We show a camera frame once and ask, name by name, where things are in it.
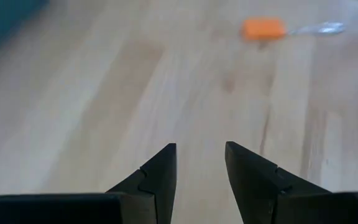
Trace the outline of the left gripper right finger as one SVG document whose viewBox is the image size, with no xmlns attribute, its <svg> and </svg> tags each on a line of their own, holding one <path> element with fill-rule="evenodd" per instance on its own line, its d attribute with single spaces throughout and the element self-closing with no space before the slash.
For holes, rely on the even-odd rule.
<svg viewBox="0 0 358 224">
<path fill-rule="evenodd" d="M 280 195 L 329 193 L 234 141 L 226 143 L 225 161 L 244 224 L 274 224 Z"/>
</svg>

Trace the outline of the orange spatula clear handle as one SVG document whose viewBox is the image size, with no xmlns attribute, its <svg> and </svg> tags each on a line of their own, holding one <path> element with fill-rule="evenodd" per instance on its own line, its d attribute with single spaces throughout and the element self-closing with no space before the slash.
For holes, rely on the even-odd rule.
<svg viewBox="0 0 358 224">
<path fill-rule="evenodd" d="M 345 31 L 341 22 L 322 22 L 310 26 L 289 29 L 286 23 L 272 17 L 255 17 L 243 22 L 241 35 L 245 40 L 278 40 L 289 35 L 334 35 Z"/>
</svg>

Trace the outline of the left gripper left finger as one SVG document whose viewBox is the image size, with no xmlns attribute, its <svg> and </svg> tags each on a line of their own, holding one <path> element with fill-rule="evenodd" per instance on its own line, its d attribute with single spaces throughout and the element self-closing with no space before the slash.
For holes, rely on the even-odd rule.
<svg viewBox="0 0 358 224">
<path fill-rule="evenodd" d="M 167 144 L 107 193 L 119 197 L 122 224 L 171 224 L 177 186 L 177 145 Z"/>
</svg>

